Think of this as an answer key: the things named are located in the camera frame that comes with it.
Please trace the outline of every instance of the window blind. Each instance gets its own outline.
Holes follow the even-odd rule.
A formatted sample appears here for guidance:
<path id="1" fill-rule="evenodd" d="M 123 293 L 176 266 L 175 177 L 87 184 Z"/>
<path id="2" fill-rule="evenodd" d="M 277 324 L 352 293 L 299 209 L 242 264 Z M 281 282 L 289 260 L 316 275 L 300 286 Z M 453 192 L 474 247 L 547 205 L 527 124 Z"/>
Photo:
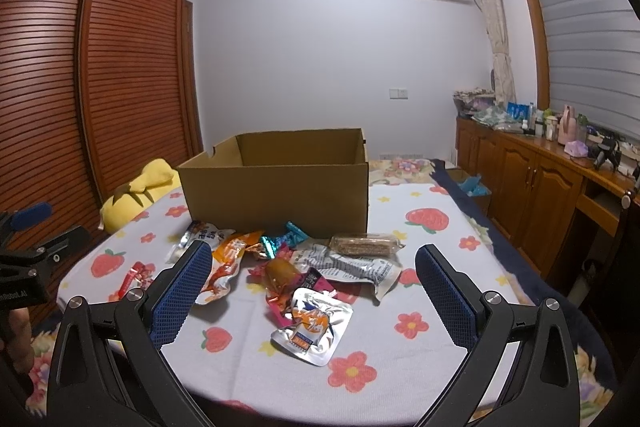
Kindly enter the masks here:
<path id="1" fill-rule="evenodd" d="M 540 0 L 550 105 L 640 139 L 640 21 L 628 0 Z"/>

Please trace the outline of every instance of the dark blue blanket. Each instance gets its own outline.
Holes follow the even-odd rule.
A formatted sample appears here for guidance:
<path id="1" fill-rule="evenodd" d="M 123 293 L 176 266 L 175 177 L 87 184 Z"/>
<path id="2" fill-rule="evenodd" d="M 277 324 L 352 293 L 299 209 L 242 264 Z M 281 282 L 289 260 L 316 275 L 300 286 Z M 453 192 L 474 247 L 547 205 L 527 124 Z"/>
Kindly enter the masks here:
<path id="1" fill-rule="evenodd" d="M 560 303 L 569 327 L 574 349 L 577 349 L 579 345 L 590 357 L 596 357 L 596 380 L 603 387 L 616 391 L 618 389 L 618 381 L 616 380 L 611 356 L 589 319 L 575 305 L 571 304 L 566 297 L 540 279 L 540 276 L 533 271 L 527 261 L 495 228 L 491 220 L 482 214 L 473 199 L 460 190 L 458 184 L 449 177 L 449 174 L 444 169 L 444 162 L 434 160 L 433 163 L 436 166 L 436 171 L 431 175 L 433 180 L 447 189 L 449 195 L 462 212 L 469 217 L 473 217 L 482 227 L 489 229 L 489 237 L 494 243 L 494 255 L 507 271 L 516 276 L 524 293 L 536 305 L 547 297 L 553 297 Z"/>

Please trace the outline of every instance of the wardrobe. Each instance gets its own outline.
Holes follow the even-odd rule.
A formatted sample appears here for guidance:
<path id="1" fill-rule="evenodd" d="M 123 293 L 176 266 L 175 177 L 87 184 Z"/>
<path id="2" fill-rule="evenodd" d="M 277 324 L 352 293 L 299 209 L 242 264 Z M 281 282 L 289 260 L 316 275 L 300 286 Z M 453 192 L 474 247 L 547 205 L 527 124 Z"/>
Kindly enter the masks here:
<path id="1" fill-rule="evenodd" d="M 94 247 L 116 187 L 153 158 L 175 167 L 202 150 L 190 13 L 185 0 L 0 0 L 0 209 L 54 211 L 12 248 L 73 225 Z M 85 253 L 60 262 L 52 297 Z"/>

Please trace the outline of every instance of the wooden window frame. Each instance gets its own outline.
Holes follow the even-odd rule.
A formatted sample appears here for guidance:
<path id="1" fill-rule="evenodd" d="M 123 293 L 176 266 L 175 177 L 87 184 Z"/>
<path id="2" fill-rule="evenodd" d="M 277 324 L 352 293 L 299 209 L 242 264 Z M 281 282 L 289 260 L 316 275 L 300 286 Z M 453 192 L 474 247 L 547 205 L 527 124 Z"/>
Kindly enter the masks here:
<path id="1" fill-rule="evenodd" d="M 527 0 L 529 17 L 533 29 L 533 43 L 536 50 L 536 71 L 538 76 L 538 108 L 549 107 L 549 54 L 546 48 L 545 22 L 542 18 L 540 0 Z"/>

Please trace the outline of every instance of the hand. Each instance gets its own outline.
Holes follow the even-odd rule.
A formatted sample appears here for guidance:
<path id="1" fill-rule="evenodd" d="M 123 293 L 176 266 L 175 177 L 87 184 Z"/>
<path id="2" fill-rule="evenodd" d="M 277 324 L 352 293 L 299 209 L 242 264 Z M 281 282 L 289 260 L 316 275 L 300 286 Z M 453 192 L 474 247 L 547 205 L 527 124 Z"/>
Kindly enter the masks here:
<path id="1" fill-rule="evenodd" d="M 28 373 L 33 367 L 31 323 L 28 309 L 11 310 L 9 312 L 9 326 L 15 333 L 15 338 L 7 346 L 0 340 L 0 351 L 7 350 L 18 373 Z"/>

